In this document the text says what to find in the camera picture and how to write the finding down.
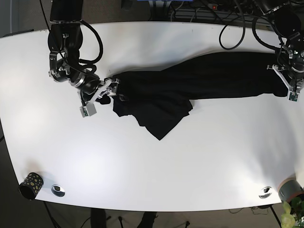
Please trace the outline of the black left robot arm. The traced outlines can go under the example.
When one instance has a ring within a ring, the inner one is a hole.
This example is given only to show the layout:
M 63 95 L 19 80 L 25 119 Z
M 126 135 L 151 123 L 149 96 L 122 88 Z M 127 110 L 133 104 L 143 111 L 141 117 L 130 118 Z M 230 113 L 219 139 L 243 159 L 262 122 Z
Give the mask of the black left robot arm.
M 304 31 L 300 18 L 288 0 L 257 0 L 262 16 L 252 14 L 252 34 L 256 41 L 273 54 L 237 52 L 245 68 L 214 96 L 215 98 L 243 98 L 273 94 L 297 102 L 304 89 Z M 257 34 L 259 19 L 270 24 L 280 41 L 279 46 L 265 43 Z

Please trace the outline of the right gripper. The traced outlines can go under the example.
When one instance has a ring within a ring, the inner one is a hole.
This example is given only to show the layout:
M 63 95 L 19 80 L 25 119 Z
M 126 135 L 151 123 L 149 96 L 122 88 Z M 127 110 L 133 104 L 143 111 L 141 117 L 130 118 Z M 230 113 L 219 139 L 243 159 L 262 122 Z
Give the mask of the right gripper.
M 118 78 L 106 78 L 84 83 L 78 90 L 82 106 L 79 108 L 83 117 L 89 117 L 97 113 L 94 102 L 110 103 L 111 97 L 116 96 L 120 80 Z

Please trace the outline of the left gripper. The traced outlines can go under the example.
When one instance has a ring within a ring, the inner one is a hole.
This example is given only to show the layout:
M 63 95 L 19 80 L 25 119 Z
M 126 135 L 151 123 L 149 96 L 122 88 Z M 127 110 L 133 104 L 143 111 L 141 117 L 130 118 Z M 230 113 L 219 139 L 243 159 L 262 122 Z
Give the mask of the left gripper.
M 297 76 L 297 72 L 288 70 L 284 66 L 268 65 L 267 70 L 274 70 L 287 87 L 287 99 L 292 102 L 298 102 L 300 92 L 304 89 L 304 79 Z

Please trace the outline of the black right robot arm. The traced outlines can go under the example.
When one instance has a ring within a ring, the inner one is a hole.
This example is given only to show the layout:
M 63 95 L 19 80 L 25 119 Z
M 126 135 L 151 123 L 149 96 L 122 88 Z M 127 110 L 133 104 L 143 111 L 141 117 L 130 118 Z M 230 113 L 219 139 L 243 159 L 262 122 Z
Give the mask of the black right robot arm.
M 48 31 L 49 76 L 56 82 L 68 81 L 77 89 L 80 97 L 80 112 L 83 117 L 96 114 L 95 102 L 108 104 L 116 95 L 119 79 L 100 79 L 95 74 L 96 63 L 103 56 L 103 44 L 97 31 L 82 20 L 83 1 L 52 1 Z M 93 60 L 81 59 L 80 48 L 83 44 L 81 26 L 93 32 L 99 45 L 98 56 Z

